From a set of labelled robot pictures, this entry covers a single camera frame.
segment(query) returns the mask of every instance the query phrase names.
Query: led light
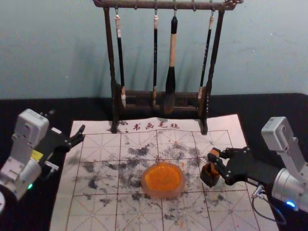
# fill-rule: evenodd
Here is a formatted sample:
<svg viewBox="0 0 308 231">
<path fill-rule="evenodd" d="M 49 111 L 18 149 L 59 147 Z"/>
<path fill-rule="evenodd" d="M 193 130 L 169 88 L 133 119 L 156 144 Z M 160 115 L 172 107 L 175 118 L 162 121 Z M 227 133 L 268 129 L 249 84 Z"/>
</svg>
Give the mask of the led light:
<svg viewBox="0 0 308 231">
<path fill-rule="evenodd" d="M 287 201 L 286 204 L 291 206 L 292 208 L 296 208 L 296 205 L 291 201 Z"/>
</svg>

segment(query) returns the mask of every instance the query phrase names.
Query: wall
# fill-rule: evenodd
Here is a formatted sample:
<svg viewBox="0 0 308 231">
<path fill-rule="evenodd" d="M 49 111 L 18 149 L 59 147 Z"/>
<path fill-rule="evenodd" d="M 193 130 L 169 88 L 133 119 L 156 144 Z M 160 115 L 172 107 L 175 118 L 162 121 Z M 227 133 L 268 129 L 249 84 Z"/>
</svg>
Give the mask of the wall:
<svg viewBox="0 0 308 231">
<path fill-rule="evenodd" d="M 308 93 L 307 7 L 305 0 L 246 0 L 226 12 L 213 94 Z M 120 80 L 115 11 L 110 12 Z M 119 14 L 126 86 L 151 90 L 154 10 Z M 157 84 L 164 90 L 173 12 L 158 15 Z M 198 90 L 209 16 L 177 12 L 178 91 Z M 2 1 L 0 22 L 0 98 L 111 96 L 103 10 L 91 0 Z"/>
</svg>

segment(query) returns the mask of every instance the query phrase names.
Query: black table surface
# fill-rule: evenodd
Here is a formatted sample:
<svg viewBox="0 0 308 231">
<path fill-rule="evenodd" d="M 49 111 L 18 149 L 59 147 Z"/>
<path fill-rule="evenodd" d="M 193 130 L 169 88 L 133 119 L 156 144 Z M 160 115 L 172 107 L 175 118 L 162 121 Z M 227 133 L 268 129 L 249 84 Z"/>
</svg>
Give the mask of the black table surface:
<svg viewBox="0 0 308 231">
<path fill-rule="evenodd" d="M 50 124 L 69 135 L 74 120 L 112 120 L 111 100 L 78 99 L 39 99 L 39 100 L 1 100 L 0 101 L 0 166 L 9 156 L 17 116 L 25 109 L 47 112 L 55 109 Z M 298 144 L 308 160 L 308 96 L 304 94 L 262 94 L 213 96 L 210 117 L 238 114 L 248 145 L 260 160 L 283 167 L 283 162 L 270 152 L 261 137 L 261 129 L 272 116 L 287 117 L 292 130 L 298 137 Z M 160 113 L 146 111 L 127 112 L 120 119 L 165 117 Z M 191 113 L 173 113 L 168 118 L 196 118 Z M 53 161 L 63 166 L 64 155 L 57 155 Z M 1 231 L 46 231 L 49 229 L 52 210 L 60 182 L 61 170 L 46 182 L 37 180 L 19 203 L 7 208 L 0 216 Z M 287 225 L 280 230 L 308 230 L 308 214 L 294 212 L 284 203 L 270 198 L 285 215 Z"/>
</svg>

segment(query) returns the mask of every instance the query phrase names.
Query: small orange object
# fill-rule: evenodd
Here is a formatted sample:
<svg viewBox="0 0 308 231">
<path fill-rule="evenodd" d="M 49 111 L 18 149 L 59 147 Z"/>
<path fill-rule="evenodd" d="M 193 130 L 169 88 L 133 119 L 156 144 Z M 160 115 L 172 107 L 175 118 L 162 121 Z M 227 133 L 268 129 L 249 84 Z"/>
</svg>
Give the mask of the small orange object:
<svg viewBox="0 0 308 231">
<path fill-rule="evenodd" d="M 141 177 L 143 191 L 151 197 L 174 198 L 185 186 L 182 170 L 171 163 L 160 162 L 144 171 Z"/>
</svg>

